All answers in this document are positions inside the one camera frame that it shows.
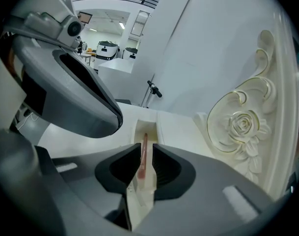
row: white machine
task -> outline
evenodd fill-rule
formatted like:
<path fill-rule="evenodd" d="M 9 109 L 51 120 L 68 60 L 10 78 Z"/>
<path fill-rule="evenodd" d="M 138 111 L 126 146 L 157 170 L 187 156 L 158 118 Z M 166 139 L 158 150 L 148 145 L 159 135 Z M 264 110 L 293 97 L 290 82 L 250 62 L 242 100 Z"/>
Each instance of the white machine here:
<path fill-rule="evenodd" d="M 100 41 L 96 50 L 94 69 L 98 70 L 99 64 L 116 58 L 118 45 L 109 41 Z"/>
<path fill-rule="evenodd" d="M 123 51 L 123 59 L 134 61 L 136 59 L 137 49 L 127 47 Z"/>
<path fill-rule="evenodd" d="M 75 53 L 83 25 L 72 0 L 20 0 L 3 29 L 14 35 L 0 42 L 0 197 L 6 196 L 0 203 L 9 225 L 23 218 L 17 231 L 177 236 L 190 230 L 192 236 L 216 235 L 244 224 L 222 194 L 226 186 L 236 185 L 255 215 L 271 203 L 260 188 L 220 161 L 153 145 L 155 206 L 137 231 L 129 232 L 126 189 L 140 166 L 139 143 L 51 159 L 45 146 L 34 146 L 13 127 L 22 104 L 39 119 L 79 137 L 111 136 L 123 124 L 112 95 Z M 117 51 L 117 45 L 102 41 L 96 61 L 111 60 Z"/>

